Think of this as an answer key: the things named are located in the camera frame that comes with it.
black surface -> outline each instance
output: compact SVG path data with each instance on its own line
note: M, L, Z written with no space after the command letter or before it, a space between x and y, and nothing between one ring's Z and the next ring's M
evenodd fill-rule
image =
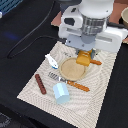
M10 48L43 20L51 5L51 0L24 0L0 19L0 58L5 57ZM56 4L48 21L13 53L41 35L58 37L58 28L50 25L58 12L59 5ZM0 60L0 104L51 128L74 128L71 124L16 98L55 43L51 39L40 39L19 56ZM122 44L96 128L128 128L127 79L128 45Z

beige placemat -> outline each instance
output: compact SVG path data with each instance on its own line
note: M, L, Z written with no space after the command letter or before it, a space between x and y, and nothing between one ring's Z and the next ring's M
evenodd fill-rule
M50 55L60 64L64 59L76 57L75 49L57 42ZM47 90L42 95L36 83L34 75L23 88L17 98L30 103L78 128L95 128L107 89L109 78L117 54L101 51L94 59L101 61L102 65L90 64L84 79L77 83L89 87L89 92L84 92L67 85L70 101L58 105L55 100L53 86L57 81L48 77L49 72L60 76L59 69L53 69L45 59L35 74L40 77Z

wire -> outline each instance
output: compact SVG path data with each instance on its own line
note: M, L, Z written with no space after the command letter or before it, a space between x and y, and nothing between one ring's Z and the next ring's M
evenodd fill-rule
M25 51L27 48L29 48L35 41L41 39L41 38L50 38L50 39L53 39L53 40L58 40L58 38L55 38L55 37L52 37L52 36L47 36L47 35L44 35L44 36L39 36L37 37L34 41L32 41L27 47L25 47L24 49L22 49L21 51L19 51L18 53L12 55L12 56L8 56L8 59L12 59L14 58L15 56L21 54L23 51Z
M46 20L48 19L48 17L50 16L50 14L51 14L51 12L52 12L54 6L55 6L55 1L53 1L52 6L51 6L51 8L50 8L48 14L47 14L46 17L44 18L44 20L43 20L37 27L35 27L31 32L29 32L25 37L23 37L23 38L8 52L8 55L7 55L7 58L8 58L8 59L11 59L11 58L12 58L12 57L10 56L10 54L13 52L13 50L14 50L19 44L21 44L24 40L26 40L26 39L27 39L30 35L32 35L42 24L45 23L45 21L46 21Z

dark background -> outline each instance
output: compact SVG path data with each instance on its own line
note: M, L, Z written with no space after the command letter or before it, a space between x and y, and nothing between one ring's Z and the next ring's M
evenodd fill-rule
M74 128L71 124L17 99L18 94L44 60L44 55L50 52L57 41L46 38L40 39L15 58L5 58L8 51L44 19L52 2L52 0L24 0L0 19L0 111L13 115L15 119L18 115L19 121L23 118L32 118L51 128ZM47 22L27 40L23 41L12 54L17 53L39 36L58 37L58 28L52 27L51 21L59 10L59 4L55 4ZM96 128L128 128L127 80L128 45L122 44L115 61ZM14 116L4 107L9 108L16 115Z

cooking utensil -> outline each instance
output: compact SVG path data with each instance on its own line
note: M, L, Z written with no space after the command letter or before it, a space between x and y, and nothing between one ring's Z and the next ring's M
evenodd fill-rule
M54 73L49 72L48 76L51 77L52 79L56 80L56 81L62 81L64 83L67 83L67 84L69 84L71 86L74 86L74 87L76 87L78 89L81 89L83 91L86 91L86 92L90 91L88 87L85 87L83 85L77 84L77 83L75 83L73 81L69 81L69 80L67 81L66 79L64 79L64 78L62 78L62 77L60 77L60 76L58 76L58 75L56 75Z

